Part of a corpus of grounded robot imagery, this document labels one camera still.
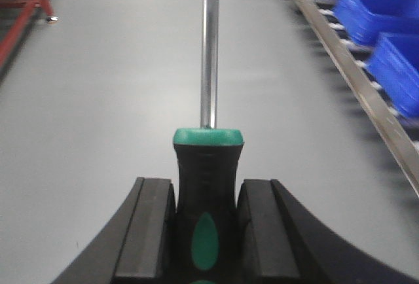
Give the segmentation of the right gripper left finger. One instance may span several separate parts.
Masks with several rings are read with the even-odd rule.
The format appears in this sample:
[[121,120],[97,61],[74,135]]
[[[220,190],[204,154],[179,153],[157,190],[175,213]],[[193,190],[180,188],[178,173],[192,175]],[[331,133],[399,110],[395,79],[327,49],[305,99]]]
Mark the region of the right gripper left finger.
[[137,178],[110,221],[55,283],[163,283],[174,212],[170,180]]

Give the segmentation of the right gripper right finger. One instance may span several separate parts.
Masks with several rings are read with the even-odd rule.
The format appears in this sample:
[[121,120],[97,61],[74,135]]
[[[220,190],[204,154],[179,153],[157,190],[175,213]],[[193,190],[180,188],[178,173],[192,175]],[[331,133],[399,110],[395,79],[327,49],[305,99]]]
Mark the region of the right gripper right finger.
[[347,242],[278,180],[246,179],[238,198],[244,283],[417,283]]

